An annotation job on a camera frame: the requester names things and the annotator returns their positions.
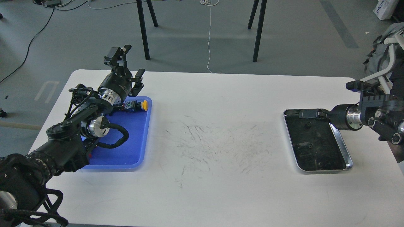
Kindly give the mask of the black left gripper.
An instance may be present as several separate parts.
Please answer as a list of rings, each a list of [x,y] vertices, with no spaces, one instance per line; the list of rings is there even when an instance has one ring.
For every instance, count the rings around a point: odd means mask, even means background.
[[[127,96],[136,97],[144,87],[142,76],[145,69],[139,69],[132,78],[127,68],[127,53],[131,48],[131,45],[112,47],[108,55],[104,56],[104,64],[111,68],[111,72],[99,86],[98,93],[101,99],[110,104],[121,104]]]

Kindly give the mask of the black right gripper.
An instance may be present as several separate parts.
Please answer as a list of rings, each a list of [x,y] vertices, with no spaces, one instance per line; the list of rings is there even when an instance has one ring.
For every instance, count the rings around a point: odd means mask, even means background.
[[[358,105],[342,104],[335,106],[330,112],[326,109],[302,109],[299,118],[329,119],[339,130],[357,131],[363,127],[360,120],[361,111]]]

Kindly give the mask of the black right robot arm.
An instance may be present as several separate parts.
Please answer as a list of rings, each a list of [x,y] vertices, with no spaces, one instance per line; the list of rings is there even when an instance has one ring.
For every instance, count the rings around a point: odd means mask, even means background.
[[[357,104],[339,104],[332,110],[303,109],[298,117],[321,120],[338,130],[358,131],[367,126],[380,141],[403,148],[403,98],[382,91],[380,86],[380,82],[348,82],[346,89],[360,93]]]

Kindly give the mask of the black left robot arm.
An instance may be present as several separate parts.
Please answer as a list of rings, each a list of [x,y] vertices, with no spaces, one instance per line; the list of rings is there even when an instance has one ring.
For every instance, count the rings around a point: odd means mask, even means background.
[[[46,226],[49,219],[62,227],[68,220],[57,212],[63,193],[48,189],[47,182],[63,172],[75,172],[89,164],[95,147],[117,148],[129,138],[121,125],[113,124],[107,115],[115,111],[144,110],[147,102],[124,103],[143,89],[144,69],[133,77],[127,68],[131,45],[113,47],[104,57],[111,67],[98,89],[83,84],[69,89],[69,109],[61,123],[51,126],[48,141],[27,155],[10,154],[1,158],[1,226],[21,223]]]

